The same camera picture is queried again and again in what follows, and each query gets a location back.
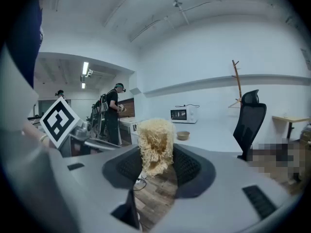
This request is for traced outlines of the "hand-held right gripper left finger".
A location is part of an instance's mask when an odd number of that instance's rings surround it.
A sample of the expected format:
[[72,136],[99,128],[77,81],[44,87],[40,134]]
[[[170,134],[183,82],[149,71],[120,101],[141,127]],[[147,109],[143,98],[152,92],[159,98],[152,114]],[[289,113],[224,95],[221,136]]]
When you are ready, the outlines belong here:
[[70,158],[51,150],[50,163],[79,232],[140,232],[133,195],[142,170],[137,146]]

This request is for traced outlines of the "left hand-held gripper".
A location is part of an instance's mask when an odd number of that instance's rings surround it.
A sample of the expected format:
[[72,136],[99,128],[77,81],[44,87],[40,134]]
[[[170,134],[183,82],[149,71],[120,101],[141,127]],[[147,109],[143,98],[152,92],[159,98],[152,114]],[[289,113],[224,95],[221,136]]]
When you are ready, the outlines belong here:
[[71,157],[75,144],[86,145],[96,150],[115,150],[118,145],[88,139],[88,122],[81,120],[62,97],[59,97],[41,117],[40,124],[63,157]]

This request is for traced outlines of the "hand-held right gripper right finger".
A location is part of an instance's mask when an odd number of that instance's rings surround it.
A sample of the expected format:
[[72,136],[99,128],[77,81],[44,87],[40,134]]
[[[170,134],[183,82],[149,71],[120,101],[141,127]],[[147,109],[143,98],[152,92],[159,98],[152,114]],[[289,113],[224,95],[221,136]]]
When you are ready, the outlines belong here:
[[281,185],[236,157],[175,144],[173,167],[174,204],[155,233],[270,233],[293,208]]

